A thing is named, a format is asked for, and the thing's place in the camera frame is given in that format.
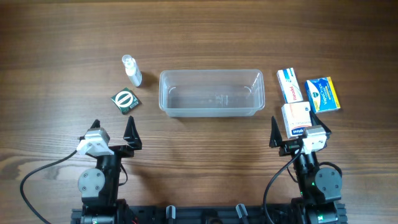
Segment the white orange medicine box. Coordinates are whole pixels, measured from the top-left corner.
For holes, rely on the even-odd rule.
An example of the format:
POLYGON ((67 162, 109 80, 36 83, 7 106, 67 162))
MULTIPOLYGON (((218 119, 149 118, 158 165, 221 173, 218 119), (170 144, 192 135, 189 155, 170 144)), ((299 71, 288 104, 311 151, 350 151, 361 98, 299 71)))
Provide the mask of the white orange medicine box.
POLYGON ((281 110, 289 139, 302 135, 305 128, 312 126, 311 107, 308 101, 285 104, 281 110))

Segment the white spray bottle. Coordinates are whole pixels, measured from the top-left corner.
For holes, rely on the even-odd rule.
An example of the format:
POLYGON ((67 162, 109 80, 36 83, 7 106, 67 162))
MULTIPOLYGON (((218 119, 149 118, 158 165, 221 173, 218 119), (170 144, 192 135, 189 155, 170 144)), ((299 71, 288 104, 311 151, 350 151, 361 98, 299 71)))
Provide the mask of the white spray bottle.
POLYGON ((132 84, 139 87, 142 83, 142 74, 135 59, 130 55, 124 55, 122 57, 122 63, 125 66, 125 72, 132 84))

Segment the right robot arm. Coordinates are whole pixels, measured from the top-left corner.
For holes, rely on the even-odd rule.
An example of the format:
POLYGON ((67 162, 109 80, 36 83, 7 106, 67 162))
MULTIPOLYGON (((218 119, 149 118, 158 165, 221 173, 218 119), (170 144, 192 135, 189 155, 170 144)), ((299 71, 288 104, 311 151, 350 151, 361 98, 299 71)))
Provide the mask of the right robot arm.
POLYGON ((270 223, 275 221, 267 208, 267 195, 276 178, 293 165, 295 182, 298 183, 300 197, 289 204, 294 223, 347 223, 345 205, 341 200, 343 172, 332 162, 318 162, 316 153, 327 147, 331 130, 310 111, 311 126, 295 139, 283 140, 277 121, 271 118, 269 147, 279 148, 279 156, 290 156, 286 163, 271 178, 264 191, 265 216, 270 223))

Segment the green round-logo packet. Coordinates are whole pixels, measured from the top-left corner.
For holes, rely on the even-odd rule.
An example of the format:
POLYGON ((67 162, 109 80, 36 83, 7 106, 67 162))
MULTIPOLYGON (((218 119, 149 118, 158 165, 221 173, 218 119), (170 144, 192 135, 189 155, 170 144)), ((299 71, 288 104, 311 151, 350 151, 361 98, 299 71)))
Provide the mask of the green round-logo packet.
POLYGON ((141 104, 139 98, 128 88, 119 91, 111 97, 111 100, 122 114, 128 114, 141 104))

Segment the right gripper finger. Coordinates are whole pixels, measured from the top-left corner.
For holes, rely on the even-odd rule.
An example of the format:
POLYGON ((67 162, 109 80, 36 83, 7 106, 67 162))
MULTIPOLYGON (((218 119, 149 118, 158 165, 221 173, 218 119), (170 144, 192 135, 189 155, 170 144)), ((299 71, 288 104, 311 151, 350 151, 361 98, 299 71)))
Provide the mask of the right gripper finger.
POLYGON ((310 111, 310 119, 312 122, 312 126, 320 125, 325 130, 327 136, 331 134, 331 130, 318 118, 318 116, 313 111, 310 111))
POLYGON ((269 147, 280 147, 282 144, 282 135, 279 130, 279 126, 274 116, 271 118, 271 135, 269 141, 269 147))

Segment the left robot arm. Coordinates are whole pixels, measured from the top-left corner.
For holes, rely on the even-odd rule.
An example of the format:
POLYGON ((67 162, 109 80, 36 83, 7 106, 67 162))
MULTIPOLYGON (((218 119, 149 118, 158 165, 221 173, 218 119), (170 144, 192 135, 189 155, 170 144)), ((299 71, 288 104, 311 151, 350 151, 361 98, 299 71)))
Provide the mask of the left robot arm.
POLYGON ((76 151, 96 159, 96 166, 85 170, 78 179, 83 207, 81 214, 73 212, 72 223, 138 223, 139 220, 129 208, 125 199, 118 199, 120 173, 125 170, 123 158, 134 156, 142 149, 142 142, 136 129, 134 118, 127 121, 123 139, 125 145, 110 146, 106 130, 95 120, 80 142, 76 151))

